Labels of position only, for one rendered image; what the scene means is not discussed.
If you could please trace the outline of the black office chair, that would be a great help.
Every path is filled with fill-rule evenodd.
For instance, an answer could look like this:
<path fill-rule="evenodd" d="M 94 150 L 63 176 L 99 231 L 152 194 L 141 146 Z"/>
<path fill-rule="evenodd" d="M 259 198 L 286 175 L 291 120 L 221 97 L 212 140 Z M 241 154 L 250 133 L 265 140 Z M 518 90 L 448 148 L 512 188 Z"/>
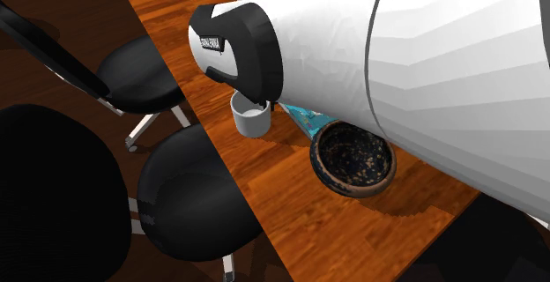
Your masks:
<path fill-rule="evenodd" d="M 221 259 L 262 231 L 202 126 L 146 161 L 130 199 L 119 165 L 86 126 L 33 104 L 0 110 L 0 282 L 107 282 L 134 230 L 177 260 Z"/>
<path fill-rule="evenodd" d="M 164 111 L 171 111 L 182 127 L 190 126 L 180 108 L 185 96 L 149 35 L 115 49 L 93 72 L 1 0 L 0 29 L 61 80 L 92 96 L 117 115 L 142 115 L 142 120 L 125 138 L 128 151 L 137 150 L 136 140 Z"/>

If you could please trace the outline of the turquoise book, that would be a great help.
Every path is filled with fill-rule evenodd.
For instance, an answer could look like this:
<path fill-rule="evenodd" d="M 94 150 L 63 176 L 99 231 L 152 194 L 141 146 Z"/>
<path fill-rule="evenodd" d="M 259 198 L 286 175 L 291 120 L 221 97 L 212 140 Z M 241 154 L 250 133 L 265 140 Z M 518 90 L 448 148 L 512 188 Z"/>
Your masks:
<path fill-rule="evenodd" d="M 279 104 L 290 118 L 297 124 L 303 133 L 312 140 L 315 134 L 335 118 L 306 108 L 299 108 L 286 104 Z"/>

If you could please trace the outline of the dark speckled bowl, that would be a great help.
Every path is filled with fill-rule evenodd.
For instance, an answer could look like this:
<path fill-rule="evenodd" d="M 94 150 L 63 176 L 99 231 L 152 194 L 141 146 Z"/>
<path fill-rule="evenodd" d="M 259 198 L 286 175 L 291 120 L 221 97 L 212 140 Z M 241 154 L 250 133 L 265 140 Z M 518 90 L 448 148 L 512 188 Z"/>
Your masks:
<path fill-rule="evenodd" d="M 379 194 L 397 172 L 397 158 L 386 139 L 340 120 L 314 135 L 309 157 L 320 182 L 345 197 Z"/>

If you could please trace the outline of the wooden table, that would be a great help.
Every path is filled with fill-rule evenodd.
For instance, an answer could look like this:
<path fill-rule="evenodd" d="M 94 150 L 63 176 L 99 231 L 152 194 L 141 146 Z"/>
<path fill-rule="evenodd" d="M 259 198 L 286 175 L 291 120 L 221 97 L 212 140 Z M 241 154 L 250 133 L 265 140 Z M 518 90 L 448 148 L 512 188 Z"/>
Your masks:
<path fill-rule="evenodd" d="M 478 191 L 397 150 L 383 193 L 342 197 L 320 183 L 307 138 L 283 111 L 264 137 L 243 137 L 232 89 L 202 74 L 188 42 L 197 6 L 230 1 L 129 0 L 294 282 L 393 282 Z"/>

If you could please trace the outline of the white mug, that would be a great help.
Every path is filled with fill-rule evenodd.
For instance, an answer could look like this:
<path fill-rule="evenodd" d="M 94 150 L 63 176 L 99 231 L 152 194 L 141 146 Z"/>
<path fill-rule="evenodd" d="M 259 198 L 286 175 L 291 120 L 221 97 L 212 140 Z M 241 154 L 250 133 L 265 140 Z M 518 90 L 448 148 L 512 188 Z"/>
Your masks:
<path fill-rule="evenodd" d="M 236 129 L 244 137 L 262 137 L 271 127 L 271 103 L 256 104 L 238 91 L 230 100 Z"/>

